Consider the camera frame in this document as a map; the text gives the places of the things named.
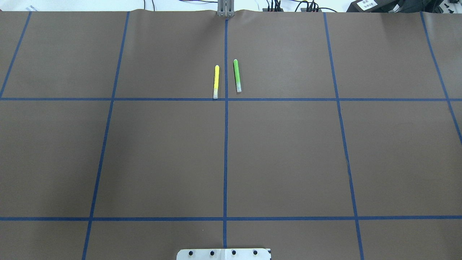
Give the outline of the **green highlighter marker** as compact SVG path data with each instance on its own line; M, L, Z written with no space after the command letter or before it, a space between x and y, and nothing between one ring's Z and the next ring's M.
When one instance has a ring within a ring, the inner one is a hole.
M239 69L239 62L237 59L233 60L233 71L234 71L234 77L235 77L236 92L241 93L240 69Z

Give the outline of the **yellow highlighter marker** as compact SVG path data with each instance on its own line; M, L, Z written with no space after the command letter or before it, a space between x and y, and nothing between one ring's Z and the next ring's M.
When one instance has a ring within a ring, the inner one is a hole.
M219 65L215 65L213 71L213 99L218 99L218 88L219 88L219 73L220 73Z

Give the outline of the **black power adapter box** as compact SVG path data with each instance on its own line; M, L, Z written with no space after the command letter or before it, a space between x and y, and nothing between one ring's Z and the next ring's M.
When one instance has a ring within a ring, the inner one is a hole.
M355 0L347 13L389 13L400 7L401 0Z

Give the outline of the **aluminium frame post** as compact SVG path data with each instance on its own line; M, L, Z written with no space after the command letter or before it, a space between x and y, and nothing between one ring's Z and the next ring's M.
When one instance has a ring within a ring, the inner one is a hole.
M217 15L219 17L233 17L235 15L234 0L217 0Z

